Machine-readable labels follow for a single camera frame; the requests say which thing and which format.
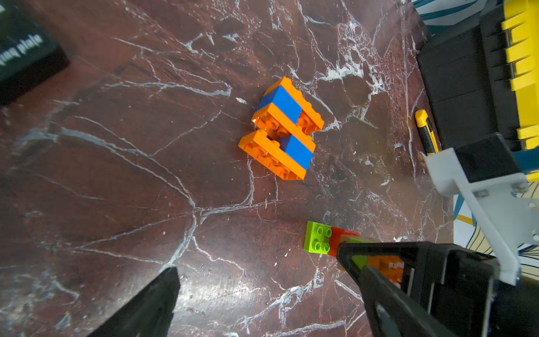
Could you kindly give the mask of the red 2x2 lego brick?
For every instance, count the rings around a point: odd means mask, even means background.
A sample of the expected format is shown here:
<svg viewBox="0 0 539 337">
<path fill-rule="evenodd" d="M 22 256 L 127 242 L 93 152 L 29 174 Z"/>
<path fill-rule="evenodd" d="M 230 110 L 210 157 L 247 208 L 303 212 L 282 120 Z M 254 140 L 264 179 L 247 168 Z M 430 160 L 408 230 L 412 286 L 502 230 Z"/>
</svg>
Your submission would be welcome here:
<svg viewBox="0 0 539 337">
<path fill-rule="evenodd" d="M 359 233 L 352 232 L 350 230 L 344 230 L 339 227 L 331 227 L 331 237 L 329 240 L 330 250 L 328 252 L 329 256 L 336 257 L 338 252 L 338 245 L 341 242 L 348 242 L 349 238 L 352 237 L 361 237 Z"/>
</svg>

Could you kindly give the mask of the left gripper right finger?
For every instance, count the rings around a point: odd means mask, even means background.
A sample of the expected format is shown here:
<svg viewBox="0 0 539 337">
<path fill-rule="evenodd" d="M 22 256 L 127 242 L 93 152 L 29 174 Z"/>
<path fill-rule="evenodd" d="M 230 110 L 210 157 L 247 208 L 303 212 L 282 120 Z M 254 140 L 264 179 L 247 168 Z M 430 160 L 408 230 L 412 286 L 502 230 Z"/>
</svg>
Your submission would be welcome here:
<svg viewBox="0 0 539 337">
<path fill-rule="evenodd" d="M 359 288 L 374 336 L 454 336 L 375 268 L 359 274 Z"/>
</svg>

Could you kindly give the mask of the blue 2x2 lego brick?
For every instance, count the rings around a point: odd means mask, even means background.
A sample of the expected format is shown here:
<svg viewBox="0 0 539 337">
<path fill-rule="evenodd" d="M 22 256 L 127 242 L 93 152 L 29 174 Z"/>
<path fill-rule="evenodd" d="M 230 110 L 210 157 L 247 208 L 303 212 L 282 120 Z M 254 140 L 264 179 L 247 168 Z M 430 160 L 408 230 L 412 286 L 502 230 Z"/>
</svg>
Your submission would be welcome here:
<svg viewBox="0 0 539 337">
<path fill-rule="evenodd" d="M 292 160 L 299 164 L 304 170 L 308 170 L 312 161 L 313 152 L 303 145 L 295 136 L 286 136 L 278 139 L 280 149 L 283 150 Z"/>
<path fill-rule="evenodd" d="M 278 86 L 265 94 L 255 111 L 258 112 L 271 103 L 279 108 L 294 124 L 298 123 L 302 108 L 285 88 Z"/>
</svg>

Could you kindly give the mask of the orange 2x4 lego brick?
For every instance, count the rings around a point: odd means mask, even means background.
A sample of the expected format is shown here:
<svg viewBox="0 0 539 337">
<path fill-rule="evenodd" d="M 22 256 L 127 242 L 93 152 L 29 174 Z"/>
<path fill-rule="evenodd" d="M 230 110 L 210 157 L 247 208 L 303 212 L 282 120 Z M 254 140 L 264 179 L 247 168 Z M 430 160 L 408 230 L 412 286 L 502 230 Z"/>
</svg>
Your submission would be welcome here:
<svg viewBox="0 0 539 337">
<path fill-rule="evenodd" d="M 284 181 L 305 179 L 307 171 L 289 157 L 276 140 L 269 139 L 264 130 L 244 136 L 238 146 Z"/>
<path fill-rule="evenodd" d="M 311 134 L 321 131 L 324 127 L 324 120 L 321 118 L 320 113 L 316 112 L 311 103 L 307 102 L 303 94 L 294 87 L 291 79 L 283 77 L 278 82 L 274 83 L 271 87 L 265 91 L 268 94 L 278 86 L 282 86 L 292 96 L 292 98 L 300 105 L 302 112 L 300 114 L 298 123 L 296 126 L 300 126 L 305 134 Z"/>
<path fill-rule="evenodd" d="M 314 152 L 316 144 L 305 134 L 300 126 L 296 126 L 275 104 L 270 103 L 255 112 L 251 121 L 264 130 L 272 140 L 287 136 L 296 137 L 310 152 Z"/>
</svg>

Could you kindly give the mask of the small green lego brick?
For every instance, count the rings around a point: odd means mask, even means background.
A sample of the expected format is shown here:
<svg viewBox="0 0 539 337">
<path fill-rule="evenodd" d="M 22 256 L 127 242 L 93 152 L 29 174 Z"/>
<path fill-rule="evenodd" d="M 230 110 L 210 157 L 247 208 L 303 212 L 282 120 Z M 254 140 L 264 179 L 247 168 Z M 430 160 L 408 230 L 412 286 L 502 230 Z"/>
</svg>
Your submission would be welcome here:
<svg viewBox="0 0 539 337">
<path fill-rule="evenodd" d="M 303 249 L 308 253 L 328 255 L 332 234 L 331 226 L 309 220 Z"/>
</svg>

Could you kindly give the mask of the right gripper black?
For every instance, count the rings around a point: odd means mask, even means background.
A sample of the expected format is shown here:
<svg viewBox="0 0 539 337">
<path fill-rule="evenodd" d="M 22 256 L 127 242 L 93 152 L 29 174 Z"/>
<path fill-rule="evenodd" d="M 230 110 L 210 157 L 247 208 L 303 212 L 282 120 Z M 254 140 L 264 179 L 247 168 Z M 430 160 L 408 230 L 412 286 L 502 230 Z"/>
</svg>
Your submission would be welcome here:
<svg viewBox="0 0 539 337">
<path fill-rule="evenodd" d="M 500 281 L 498 259 L 454 244 L 344 241 L 335 257 L 353 282 L 374 268 L 457 336 L 537 336 L 538 281 Z"/>
</svg>

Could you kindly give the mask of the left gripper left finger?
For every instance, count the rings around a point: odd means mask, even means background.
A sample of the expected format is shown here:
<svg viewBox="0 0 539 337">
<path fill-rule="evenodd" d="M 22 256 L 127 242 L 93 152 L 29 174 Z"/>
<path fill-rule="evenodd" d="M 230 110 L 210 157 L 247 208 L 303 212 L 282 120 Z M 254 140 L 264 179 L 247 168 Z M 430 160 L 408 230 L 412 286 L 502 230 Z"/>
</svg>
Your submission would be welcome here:
<svg viewBox="0 0 539 337">
<path fill-rule="evenodd" d="M 167 336 L 181 284 L 167 268 L 101 324 L 91 336 Z"/>
</svg>

